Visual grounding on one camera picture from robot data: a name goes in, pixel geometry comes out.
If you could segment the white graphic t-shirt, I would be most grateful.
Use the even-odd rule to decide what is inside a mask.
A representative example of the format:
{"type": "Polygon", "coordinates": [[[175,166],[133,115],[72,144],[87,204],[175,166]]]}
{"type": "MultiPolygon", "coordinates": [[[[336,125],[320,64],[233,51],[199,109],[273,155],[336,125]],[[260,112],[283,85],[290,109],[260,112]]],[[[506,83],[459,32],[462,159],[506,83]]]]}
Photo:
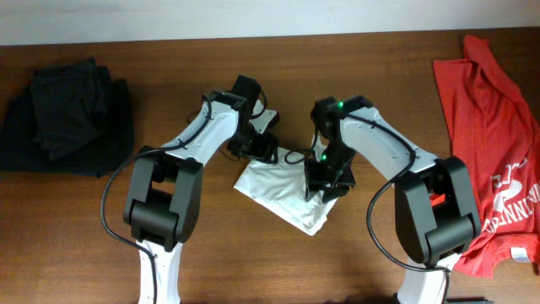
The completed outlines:
{"type": "Polygon", "coordinates": [[[234,188],[305,234],[313,236],[327,221],[337,200],[324,203],[321,191],[307,200],[305,167],[301,163],[286,163],[285,155],[290,155],[293,160],[300,158],[299,153],[279,147],[277,163],[250,161],[234,188]]]}

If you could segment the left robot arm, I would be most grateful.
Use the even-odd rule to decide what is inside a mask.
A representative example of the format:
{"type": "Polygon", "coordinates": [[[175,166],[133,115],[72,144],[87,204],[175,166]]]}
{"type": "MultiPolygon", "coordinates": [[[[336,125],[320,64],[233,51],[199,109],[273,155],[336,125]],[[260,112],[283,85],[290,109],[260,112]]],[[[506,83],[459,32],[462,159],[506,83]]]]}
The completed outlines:
{"type": "Polygon", "coordinates": [[[176,138],[160,148],[143,148],[134,158],[123,220],[140,257],[141,303],[178,303],[181,250],[197,224],[203,169],[226,147],[232,155],[264,163],[278,158],[270,134],[279,120],[257,91],[214,91],[176,138]]]}

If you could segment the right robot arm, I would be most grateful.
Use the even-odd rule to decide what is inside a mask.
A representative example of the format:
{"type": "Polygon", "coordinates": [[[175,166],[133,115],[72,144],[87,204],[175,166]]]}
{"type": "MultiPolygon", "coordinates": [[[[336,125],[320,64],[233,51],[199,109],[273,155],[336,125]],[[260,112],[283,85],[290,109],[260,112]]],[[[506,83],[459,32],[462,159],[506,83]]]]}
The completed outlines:
{"type": "Polygon", "coordinates": [[[345,196],[356,181],[351,164],[362,155],[386,179],[370,200],[366,225],[380,252],[405,269],[395,303],[447,303],[451,271],[481,232],[478,207],[465,163],[442,159],[419,148],[387,123],[362,95],[316,101],[310,112],[315,138],[327,147],[305,161],[305,197],[324,203],[345,196]],[[402,262],[376,239],[372,215],[386,190],[394,190],[398,241],[408,255],[402,262]]]}

